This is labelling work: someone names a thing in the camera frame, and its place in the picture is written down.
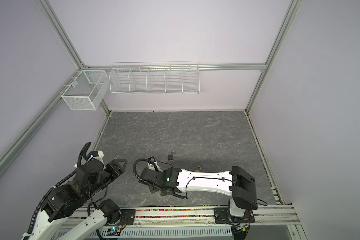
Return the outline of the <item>black padlock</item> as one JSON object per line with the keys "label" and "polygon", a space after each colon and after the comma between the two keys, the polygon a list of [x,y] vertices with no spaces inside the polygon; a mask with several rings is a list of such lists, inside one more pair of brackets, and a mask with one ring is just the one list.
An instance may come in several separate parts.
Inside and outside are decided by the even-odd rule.
{"label": "black padlock", "polygon": [[167,159],[170,163],[172,163],[174,161],[174,157],[176,155],[175,151],[172,151],[170,155],[168,155]]}

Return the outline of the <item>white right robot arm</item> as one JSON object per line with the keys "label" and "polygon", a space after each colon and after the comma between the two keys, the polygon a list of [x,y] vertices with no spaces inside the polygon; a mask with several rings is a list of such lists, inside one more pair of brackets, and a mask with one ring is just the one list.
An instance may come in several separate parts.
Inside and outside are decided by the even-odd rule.
{"label": "white right robot arm", "polygon": [[133,163],[133,173],[139,183],[148,186],[151,194],[188,199],[189,192],[207,192],[230,197],[228,216],[216,216],[220,222],[237,226],[241,222],[255,222],[253,211],[259,203],[256,179],[238,166],[219,173],[192,172],[175,167],[161,170],[154,158],[138,159]]}

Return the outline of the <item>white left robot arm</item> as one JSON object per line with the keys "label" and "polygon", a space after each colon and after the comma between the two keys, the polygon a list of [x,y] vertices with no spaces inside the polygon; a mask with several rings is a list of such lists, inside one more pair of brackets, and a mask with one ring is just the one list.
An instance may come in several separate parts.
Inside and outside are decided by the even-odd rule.
{"label": "white left robot arm", "polygon": [[[127,160],[113,160],[104,164],[102,151],[91,151],[87,142],[81,149],[76,168],[68,176],[52,186],[38,203],[24,240],[84,240],[91,233],[103,238],[100,230],[105,225],[119,233],[128,224],[120,207],[111,199],[93,197],[120,177]],[[88,216],[67,233],[58,236],[61,226],[73,213],[88,203]]]}

